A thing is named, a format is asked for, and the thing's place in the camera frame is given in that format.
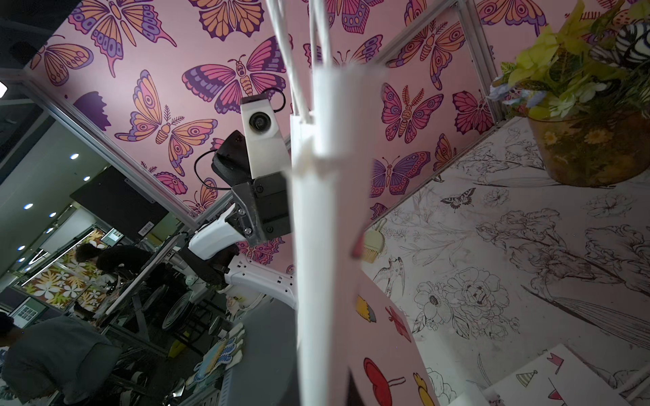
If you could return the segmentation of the white paper bag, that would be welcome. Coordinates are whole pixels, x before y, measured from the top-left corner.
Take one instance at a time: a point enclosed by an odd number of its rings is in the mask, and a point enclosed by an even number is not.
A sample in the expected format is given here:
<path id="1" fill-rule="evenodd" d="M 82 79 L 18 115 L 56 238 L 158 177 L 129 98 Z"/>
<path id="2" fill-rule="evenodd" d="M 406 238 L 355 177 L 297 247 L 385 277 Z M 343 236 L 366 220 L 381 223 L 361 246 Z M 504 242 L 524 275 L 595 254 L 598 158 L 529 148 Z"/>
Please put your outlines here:
<path id="1" fill-rule="evenodd" d="M 313 59 L 305 94 L 284 6 L 267 3 L 293 99 L 286 174 L 296 264 L 297 379 L 303 405 L 435 405 L 406 317 L 362 271 L 372 137 L 384 69 L 339 67 L 325 4 L 309 4 Z"/>
<path id="2" fill-rule="evenodd" d="M 469 387 L 451 404 L 633 405 L 648 397 L 648 365 L 606 377 L 561 344 L 491 387 Z"/>

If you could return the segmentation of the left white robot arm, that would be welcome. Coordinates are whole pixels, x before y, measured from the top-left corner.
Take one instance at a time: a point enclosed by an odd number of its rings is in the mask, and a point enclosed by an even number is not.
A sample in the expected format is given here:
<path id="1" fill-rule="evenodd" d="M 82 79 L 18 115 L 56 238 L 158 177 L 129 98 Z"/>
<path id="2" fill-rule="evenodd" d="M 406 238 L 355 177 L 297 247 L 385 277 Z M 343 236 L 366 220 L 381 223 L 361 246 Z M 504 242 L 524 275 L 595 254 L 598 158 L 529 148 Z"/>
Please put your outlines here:
<path id="1" fill-rule="evenodd" d="M 264 253 L 291 232 L 283 174 L 290 155 L 283 137 L 246 137 L 235 130 L 206 155 L 213 172 L 228 184 L 228 193 L 217 205 L 216 218 L 198 228 L 180 250 L 181 258 L 206 284 L 242 286 L 295 308 L 293 276 L 268 267 Z"/>

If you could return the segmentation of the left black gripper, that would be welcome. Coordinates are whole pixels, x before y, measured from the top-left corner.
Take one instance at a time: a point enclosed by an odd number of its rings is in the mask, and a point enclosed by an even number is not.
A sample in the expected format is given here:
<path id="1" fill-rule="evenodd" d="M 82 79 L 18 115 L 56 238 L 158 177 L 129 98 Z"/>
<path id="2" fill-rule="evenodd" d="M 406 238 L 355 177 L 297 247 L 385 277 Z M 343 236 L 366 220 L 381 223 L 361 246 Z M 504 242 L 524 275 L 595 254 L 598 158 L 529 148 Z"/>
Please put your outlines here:
<path id="1" fill-rule="evenodd" d="M 232 188 L 233 211 L 225 218 L 250 246 L 267 243 L 291 233 L 288 188 L 277 172 Z"/>

